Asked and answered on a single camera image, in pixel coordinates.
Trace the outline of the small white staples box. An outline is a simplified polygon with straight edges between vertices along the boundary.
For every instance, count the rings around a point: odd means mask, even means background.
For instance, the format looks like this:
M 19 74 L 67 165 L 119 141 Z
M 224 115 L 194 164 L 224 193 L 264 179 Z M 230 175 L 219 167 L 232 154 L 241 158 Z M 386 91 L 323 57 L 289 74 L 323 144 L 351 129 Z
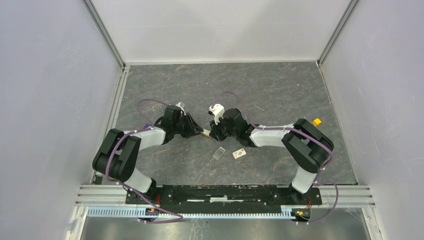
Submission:
M 240 159 L 246 155 L 247 153 L 244 148 L 240 148 L 232 153 L 232 156 L 235 160 Z

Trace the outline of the yellow cube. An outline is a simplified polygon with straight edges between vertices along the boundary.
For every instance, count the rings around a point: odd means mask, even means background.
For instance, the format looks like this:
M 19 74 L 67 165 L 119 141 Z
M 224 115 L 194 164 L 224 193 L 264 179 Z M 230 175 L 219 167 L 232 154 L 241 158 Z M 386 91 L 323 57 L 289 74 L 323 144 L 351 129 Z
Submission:
M 321 119 L 320 119 L 320 118 L 316 118 L 316 119 L 314 119 L 314 120 L 312 121 L 312 124 L 313 124 L 315 127 L 319 126 L 321 123 L 322 123 L 322 121 L 321 121 Z

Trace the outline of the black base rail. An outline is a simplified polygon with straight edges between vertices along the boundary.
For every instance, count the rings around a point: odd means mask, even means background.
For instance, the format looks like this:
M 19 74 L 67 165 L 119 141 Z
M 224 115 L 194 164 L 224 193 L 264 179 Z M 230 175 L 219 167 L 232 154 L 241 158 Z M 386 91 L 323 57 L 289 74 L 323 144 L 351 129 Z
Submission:
M 270 214 L 282 206 L 320 206 L 317 187 L 299 193 L 290 185 L 162 185 L 146 198 L 176 214 Z

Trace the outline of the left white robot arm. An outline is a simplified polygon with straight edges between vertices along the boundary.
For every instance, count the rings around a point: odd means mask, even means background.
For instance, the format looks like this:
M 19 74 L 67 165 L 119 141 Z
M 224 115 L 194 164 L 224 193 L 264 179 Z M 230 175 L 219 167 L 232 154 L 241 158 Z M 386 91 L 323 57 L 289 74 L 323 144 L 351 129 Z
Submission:
M 145 204 L 157 198 L 156 181 L 136 169 L 141 150 L 170 142 L 176 135 L 188 139 L 204 132 L 180 105 L 168 105 L 154 125 L 139 130 L 110 129 L 92 162 L 92 168 L 138 191 Z

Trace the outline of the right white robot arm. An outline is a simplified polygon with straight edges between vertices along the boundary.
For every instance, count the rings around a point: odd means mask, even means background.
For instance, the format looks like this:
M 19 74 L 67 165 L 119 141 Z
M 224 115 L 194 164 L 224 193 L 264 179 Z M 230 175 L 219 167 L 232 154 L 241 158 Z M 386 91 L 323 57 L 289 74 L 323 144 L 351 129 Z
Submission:
M 235 138 L 247 148 L 286 148 L 298 165 L 289 189 L 289 199 L 302 204 L 309 198 L 309 189 L 327 162 L 334 158 L 333 142 L 311 122 L 300 118 L 295 123 L 283 126 L 264 126 L 248 123 L 237 108 L 226 110 L 220 104 L 209 107 L 209 136 L 217 141 Z

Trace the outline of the staples tray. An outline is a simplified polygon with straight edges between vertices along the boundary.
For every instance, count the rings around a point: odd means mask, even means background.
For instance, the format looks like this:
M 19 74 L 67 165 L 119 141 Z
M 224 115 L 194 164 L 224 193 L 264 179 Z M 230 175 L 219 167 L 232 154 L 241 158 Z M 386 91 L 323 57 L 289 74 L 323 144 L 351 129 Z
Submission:
M 216 151 L 215 151 L 215 153 L 212 155 L 212 157 L 215 159 L 215 160 L 219 160 L 223 155 L 224 155 L 224 153 L 226 152 L 226 150 L 223 148 L 223 147 L 219 147 Z

